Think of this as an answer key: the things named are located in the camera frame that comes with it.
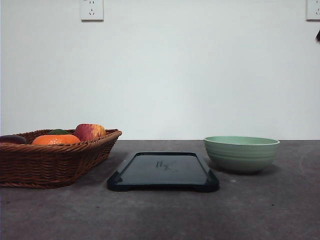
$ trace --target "woven basket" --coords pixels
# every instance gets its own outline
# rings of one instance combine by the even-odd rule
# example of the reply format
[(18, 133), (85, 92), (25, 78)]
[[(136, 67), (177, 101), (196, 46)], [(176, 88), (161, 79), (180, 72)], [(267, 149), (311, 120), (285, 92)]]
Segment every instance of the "woven basket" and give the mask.
[(0, 187), (53, 189), (69, 186), (109, 156), (122, 134), (106, 130), (106, 136), (74, 144), (31, 145), (50, 129), (17, 134), (28, 144), (0, 144)]

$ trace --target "table surface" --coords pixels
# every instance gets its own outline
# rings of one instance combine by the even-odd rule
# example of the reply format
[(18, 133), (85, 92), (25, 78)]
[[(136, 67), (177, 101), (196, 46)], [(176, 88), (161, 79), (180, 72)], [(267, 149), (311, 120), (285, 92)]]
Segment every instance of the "table surface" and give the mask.
[[(220, 181), (210, 193), (114, 192), (106, 181), (132, 152), (198, 152)], [(119, 140), (109, 159), (57, 189), (0, 188), (3, 240), (319, 240), (320, 141), (281, 141), (274, 164), (217, 169), (201, 140)]]

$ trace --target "red apple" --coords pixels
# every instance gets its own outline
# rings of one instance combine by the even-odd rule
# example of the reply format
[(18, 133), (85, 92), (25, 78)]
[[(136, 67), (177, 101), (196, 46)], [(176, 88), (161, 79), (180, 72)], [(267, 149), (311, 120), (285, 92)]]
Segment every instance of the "red apple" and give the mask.
[(106, 130), (98, 124), (83, 123), (75, 128), (74, 135), (82, 142), (105, 136)]

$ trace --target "green bowl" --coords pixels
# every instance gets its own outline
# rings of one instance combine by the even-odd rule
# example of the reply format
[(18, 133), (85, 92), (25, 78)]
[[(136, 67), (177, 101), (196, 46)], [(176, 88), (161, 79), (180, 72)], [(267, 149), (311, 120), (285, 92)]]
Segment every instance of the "green bowl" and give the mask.
[(204, 139), (210, 159), (220, 168), (238, 173), (254, 173), (270, 165), (278, 140), (249, 136), (211, 136)]

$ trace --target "wall socket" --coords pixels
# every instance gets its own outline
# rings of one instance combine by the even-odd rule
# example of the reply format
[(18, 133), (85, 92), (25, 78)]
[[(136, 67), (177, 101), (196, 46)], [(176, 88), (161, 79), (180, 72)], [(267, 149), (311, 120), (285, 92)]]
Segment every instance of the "wall socket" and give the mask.
[(104, 0), (80, 0), (80, 15), (82, 21), (103, 21)]
[(320, 0), (306, 0), (306, 20), (320, 21)]

